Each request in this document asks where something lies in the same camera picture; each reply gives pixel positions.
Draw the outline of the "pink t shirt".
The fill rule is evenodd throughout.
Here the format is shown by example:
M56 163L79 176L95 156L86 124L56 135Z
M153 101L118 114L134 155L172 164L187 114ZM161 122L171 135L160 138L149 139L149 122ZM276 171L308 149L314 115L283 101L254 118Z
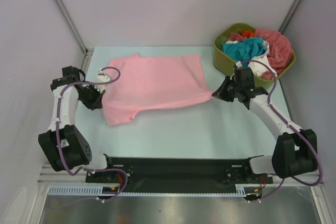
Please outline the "pink t shirt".
M109 126L129 123L141 111L196 105L212 97L199 55L112 59L102 112Z

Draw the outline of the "coral red t shirt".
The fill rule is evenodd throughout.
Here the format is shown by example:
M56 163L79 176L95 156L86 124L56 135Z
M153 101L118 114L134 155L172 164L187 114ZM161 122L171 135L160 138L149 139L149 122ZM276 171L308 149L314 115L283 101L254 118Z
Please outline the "coral red t shirt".
M222 52L235 62L250 67L263 79L280 76L290 64L293 49L290 41L276 30L256 28L254 32L233 32L222 45Z

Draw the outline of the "orange t shirt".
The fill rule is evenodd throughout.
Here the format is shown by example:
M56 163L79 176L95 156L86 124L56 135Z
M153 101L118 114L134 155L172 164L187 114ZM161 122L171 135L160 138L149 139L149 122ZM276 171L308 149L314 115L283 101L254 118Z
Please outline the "orange t shirt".
M242 30L241 35L245 38L251 38L255 36L255 33L251 30Z

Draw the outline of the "aluminium frame rail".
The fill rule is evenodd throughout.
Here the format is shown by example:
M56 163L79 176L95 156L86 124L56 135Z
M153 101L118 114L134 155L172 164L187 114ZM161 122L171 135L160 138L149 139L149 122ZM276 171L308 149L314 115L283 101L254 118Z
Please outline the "aluminium frame rail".
M39 185L84 185L84 184L90 184L86 182L86 177L87 173L84 171L80 171L77 175L75 176L70 176L66 171L60 171L56 172L52 169L51 165L46 164L43 165L40 175L37 180L37 184ZM275 175L262 175L262 177L267 180L271 178L271 181L268 182L266 181L267 186L275 186L280 184L281 178ZM318 175L318 170L316 172L311 172L311 173L306 173L303 175L298 175L297 178L302 180L303 182L306 183L313 183L317 180L319 177ZM260 180L259 176L258 178L254 181L251 179L247 180L239 180L240 178L235 178L235 179L229 179L226 178L224 179L224 182L230 182L235 185L260 185ZM285 182L283 184L284 186L303 186L303 184L299 183L298 181L294 180L293 178L286 178Z

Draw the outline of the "olive green plastic bin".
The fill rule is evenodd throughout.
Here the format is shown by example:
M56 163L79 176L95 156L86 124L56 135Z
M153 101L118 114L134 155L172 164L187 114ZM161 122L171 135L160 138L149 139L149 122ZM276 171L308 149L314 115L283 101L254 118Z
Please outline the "olive green plastic bin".
M295 63L296 55L286 36L276 30L255 28L247 23L235 23L221 32L214 40L213 65L223 74L233 74L235 61L221 51L222 44L231 38L235 38L238 42L246 39L241 35L242 30L251 30L256 37L265 39L269 43L268 59L270 60L270 66L275 69L278 75L277 79L280 79Z

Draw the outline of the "white t shirt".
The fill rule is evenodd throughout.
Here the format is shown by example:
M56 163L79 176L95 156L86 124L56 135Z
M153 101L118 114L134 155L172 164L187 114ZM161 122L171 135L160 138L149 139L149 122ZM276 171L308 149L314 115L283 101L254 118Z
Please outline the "white t shirt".
M252 70L253 74L255 74L256 76L261 77L263 74L265 74L268 71L270 71L271 73L274 73L275 76L277 76L275 69L273 69L270 66L270 63L268 61L267 56L270 53L270 49L269 49L269 43L266 42L266 44L267 44L267 52L264 55L254 57L252 58L252 60L241 61L241 62L244 67L249 67Z

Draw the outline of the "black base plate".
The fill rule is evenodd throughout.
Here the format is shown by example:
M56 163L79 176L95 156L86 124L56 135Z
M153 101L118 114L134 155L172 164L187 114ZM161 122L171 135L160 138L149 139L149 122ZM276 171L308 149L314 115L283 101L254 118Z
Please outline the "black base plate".
M274 186L274 177L252 172L249 159L108 157L110 172L86 174L88 184L126 182L126 193L223 194L238 184Z

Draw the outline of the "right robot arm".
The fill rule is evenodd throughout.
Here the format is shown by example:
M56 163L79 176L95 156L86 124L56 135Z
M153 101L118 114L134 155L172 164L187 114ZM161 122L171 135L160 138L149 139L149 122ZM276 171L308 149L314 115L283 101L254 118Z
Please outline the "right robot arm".
M318 169L315 132L304 130L279 111L272 103L271 94L255 86L250 68L235 67L234 74L225 78L213 97L227 102L237 99L259 117L276 140L272 155L252 157L250 165L242 169L245 181L254 183L261 174L288 178Z

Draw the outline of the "teal t shirt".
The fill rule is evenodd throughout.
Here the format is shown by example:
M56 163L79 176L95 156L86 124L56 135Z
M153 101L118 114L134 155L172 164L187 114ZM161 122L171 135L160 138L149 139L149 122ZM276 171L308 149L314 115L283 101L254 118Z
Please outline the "teal t shirt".
M221 51L235 62L247 61L264 55L267 52L267 44L262 38L252 37L242 42L227 41L222 44Z

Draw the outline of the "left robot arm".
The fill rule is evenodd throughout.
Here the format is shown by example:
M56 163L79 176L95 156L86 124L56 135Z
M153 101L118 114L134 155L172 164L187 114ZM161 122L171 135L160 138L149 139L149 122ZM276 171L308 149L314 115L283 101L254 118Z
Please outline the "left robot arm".
M85 81L85 73L73 66L62 68L62 77L53 80L50 88L54 96L54 108L47 132L39 134L38 142L54 171L69 170L76 167L98 170L98 176L105 182L115 178L116 169L107 163L107 156L93 153L88 141L75 126L77 103L80 101L87 109L102 108L104 91L95 86L74 85Z

